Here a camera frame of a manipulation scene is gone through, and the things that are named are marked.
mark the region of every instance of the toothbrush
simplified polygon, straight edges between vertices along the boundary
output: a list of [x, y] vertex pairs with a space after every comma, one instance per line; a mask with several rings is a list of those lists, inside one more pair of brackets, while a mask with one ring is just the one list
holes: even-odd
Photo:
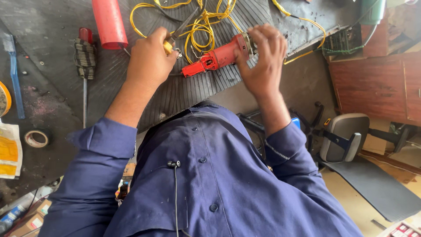
[[4, 33], [3, 46], [4, 46], [4, 50], [8, 52], [10, 55], [10, 77], [12, 78], [12, 82], [13, 82], [13, 90], [15, 92], [16, 107], [18, 109], [18, 117], [19, 119], [24, 119], [25, 111], [24, 111], [24, 105], [22, 103], [21, 87], [19, 86], [18, 68], [16, 65], [16, 48], [15, 48], [15, 43], [14, 43], [12, 35]]

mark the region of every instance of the screwdriver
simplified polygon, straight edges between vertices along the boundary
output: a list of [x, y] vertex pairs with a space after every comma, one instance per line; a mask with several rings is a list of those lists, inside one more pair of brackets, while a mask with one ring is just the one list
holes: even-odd
[[187, 19], [185, 21], [183, 21], [183, 23], [180, 25], [179, 28], [177, 28], [174, 33], [172, 33], [172, 35], [168, 38], [164, 40], [164, 50], [165, 53], [167, 55], [171, 54], [173, 52], [173, 43], [175, 43], [175, 41], [177, 40], [177, 38], [181, 35], [181, 33], [183, 32], [184, 28], [186, 28], [186, 26], [188, 25], [188, 23], [192, 20], [192, 18], [195, 16], [197, 10], [199, 9], [199, 7], [197, 7], [191, 14], [189, 17], [187, 17]]
[[[79, 28], [79, 39], [84, 40], [90, 44], [92, 40], [92, 30], [81, 27]], [[83, 128], [86, 128], [86, 119], [88, 116], [88, 80], [83, 79]]]

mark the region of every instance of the workbench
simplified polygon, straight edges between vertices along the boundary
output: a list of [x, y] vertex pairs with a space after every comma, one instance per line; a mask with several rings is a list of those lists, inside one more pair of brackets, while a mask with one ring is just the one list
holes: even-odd
[[[358, 2], [336, 1], [313, 0], [308, 4], [304, 0], [284, 0], [279, 3], [293, 15], [314, 20], [327, 32], [335, 32], [353, 24], [359, 16]], [[128, 20], [131, 9], [139, 2], [119, 0], [129, 50], [136, 39], [140, 38]], [[169, 0], [165, 5], [177, 2], [180, 0]], [[208, 0], [206, 9], [214, 12], [216, 3], [215, 0]], [[223, 0], [220, 11], [225, 9], [225, 5], [226, 0]], [[183, 9], [168, 10], [168, 14], [183, 19], [195, 6], [195, 1], [192, 1]], [[266, 22], [276, 26], [288, 40], [288, 55], [311, 46], [322, 37], [322, 31], [312, 24], [282, 15], [271, 0], [239, 0], [230, 16], [244, 31], [250, 26]], [[48, 128], [54, 136], [52, 143], [45, 148], [31, 148], [22, 141], [24, 156], [21, 177], [19, 180], [0, 180], [3, 192], [1, 207], [64, 174], [76, 153], [65, 137], [82, 128], [83, 114], [83, 80], [78, 78], [73, 62], [73, 40], [78, 35], [79, 27], [92, 29], [98, 45], [99, 39], [90, 0], [4, 0], [0, 19], [0, 29], [11, 32], [18, 43], [18, 75], [27, 114], [25, 120], [17, 119], [13, 101], [11, 110], [2, 120], [4, 123], [18, 124], [21, 139], [25, 132], [33, 128]], [[178, 26], [152, 8], [136, 10], [134, 20], [146, 35], [158, 26], [164, 26], [170, 31]], [[228, 19], [212, 27], [215, 29], [215, 47], [229, 42], [238, 33]], [[180, 38], [176, 47], [184, 49], [184, 40]], [[207, 42], [207, 36], [198, 33], [196, 40]], [[0, 54], [0, 80], [13, 94], [8, 55], [3, 51]], [[129, 58], [123, 51], [98, 47], [96, 79], [88, 82], [88, 126], [104, 115], [118, 93], [125, 79], [128, 62]], [[257, 57], [254, 57], [249, 65], [253, 66], [256, 62]], [[185, 64], [185, 61], [178, 60], [173, 73]], [[147, 105], [139, 121], [138, 132], [240, 81], [234, 65], [191, 78], [169, 78]]]

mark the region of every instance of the person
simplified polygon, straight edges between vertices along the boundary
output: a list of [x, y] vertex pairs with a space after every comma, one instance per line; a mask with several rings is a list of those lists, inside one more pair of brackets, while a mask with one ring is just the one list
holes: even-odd
[[205, 103], [148, 131], [118, 207], [115, 192], [134, 156], [136, 126], [178, 55], [165, 54], [169, 33], [161, 27], [137, 40], [127, 79], [105, 116], [74, 133], [80, 151], [50, 195], [39, 236], [362, 236], [291, 123], [279, 91], [285, 38], [268, 24], [248, 32], [258, 48], [256, 66], [234, 54], [263, 117], [273, 172], [237, 116]]

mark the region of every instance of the tape roll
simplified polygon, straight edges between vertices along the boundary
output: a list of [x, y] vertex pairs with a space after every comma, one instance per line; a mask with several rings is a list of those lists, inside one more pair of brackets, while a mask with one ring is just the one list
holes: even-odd
[[12, 105], [12, 97], [6, 86], [0, 81], [0, 117], [5, 115]]
[[[40, 143], [36, 141], [33, 137], [34, 134], [40, 134], [41, 136], [43, 136], [45, 139], [45, 142]], [[25, 139], [26, 144], [28, 144], [29, 146], [35, 147], [35, 148], [42, 148], [50, 143], [51, 133], [45, 129], [30, 130], [27, 133], [25, 133], [24, 139]]]

